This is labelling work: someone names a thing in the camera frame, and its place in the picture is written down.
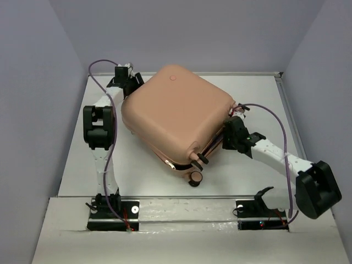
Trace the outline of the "pink hard-shell suitcase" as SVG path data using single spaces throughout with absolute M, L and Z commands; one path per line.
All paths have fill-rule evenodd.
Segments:
M 176 64 L 161 68 L 126 97 L 126 128 L 171 170 L 197 187 L 208 157 L 223 140 L 223 122 L 235 101 L 230 94 Z

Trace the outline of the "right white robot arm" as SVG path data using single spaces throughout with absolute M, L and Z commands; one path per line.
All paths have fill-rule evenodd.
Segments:
M 328 163 L 299 158 L 260 133 L 249 133 L 238 116 L 224 121 L 222 147 L 246 155 L 285 176 L 286 188 L 269 186 L 256 193 L 253 209 L 260 216 L 273 209 L 283 209 L 300 211 L 310 219 L 317 219 L 342 199 Z

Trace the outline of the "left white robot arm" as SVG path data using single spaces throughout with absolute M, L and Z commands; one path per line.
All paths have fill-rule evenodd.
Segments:
M 126 223 L 120 216 L 122 202 L 112 160 L 118 130 L 116 106 L 144 82 L 140 74 L 133 72 L 131 63 L 112 64 L 115 65 L 115 76 L 107 87 L 91 76 L 103 95 L 96 103 L 84 106 L 82 110 L 83 138 L 93 154 L 97 175 L 97 195 L 89 207 L 93 212 L 105 213 Z

